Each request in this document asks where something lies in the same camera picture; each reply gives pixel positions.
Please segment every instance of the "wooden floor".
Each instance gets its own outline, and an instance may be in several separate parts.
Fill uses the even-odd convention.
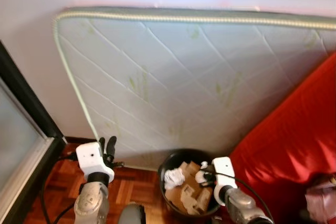
[[[73,151],[77,144],[68,144],[64,153]],[[184,221],[176,220],[168,212],[159,189],[159,180],[156,172],[145,170],[118,168],[115,169],[115,178],[109,184],[110,211],[107,217],[108,224],[117,224],[118,217],[128,203],[136,202],[145,207],[147,224],[180,224]],[[51,221],[57,217],[78,196],[80,184],[84,183],[83,173],[78,162],[59,161],[46,182],[45,202]],[[73,224],[75,214],[73,209],[68,211],[58,223]],[[28,213],[24,224],[46,223],[39,199]]]

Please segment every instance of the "red fabric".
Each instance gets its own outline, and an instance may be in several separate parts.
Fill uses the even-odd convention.
[[[336,172],[335,61],[333,54],[230,155],[236,176],[262,197],[277,224],[306,207],[315,175]]]

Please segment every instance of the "mattress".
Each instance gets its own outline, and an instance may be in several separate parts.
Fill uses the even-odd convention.
[[[96,139],[156,169],[178,148],[228,155],[335,50],[336,20],[85,7],[59,14],[54,36]]]

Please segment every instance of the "black trash can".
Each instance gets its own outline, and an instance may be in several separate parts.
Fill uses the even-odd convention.
[[[164,173],[166,172],[166,170],[172,170],[178,168],[183,162],[190,163],[190,161],[193,161],[198,165],[201,165],[201,162],[203,161],[207,161],[210,164],[212,160],[213,157],[209,156],[208,154],[200,150],[181,149],[172,153],[159,167],[158,174],[160,177],[160,190],[168,206],[168,209],[170,209],[175,216],[182,219],[208,219],[219,209],[220,205],[217,203],[214,196],[212,195],[208,211],[206,213],[202,215],[189,215],[184,212],[181,212],[165,196]]]

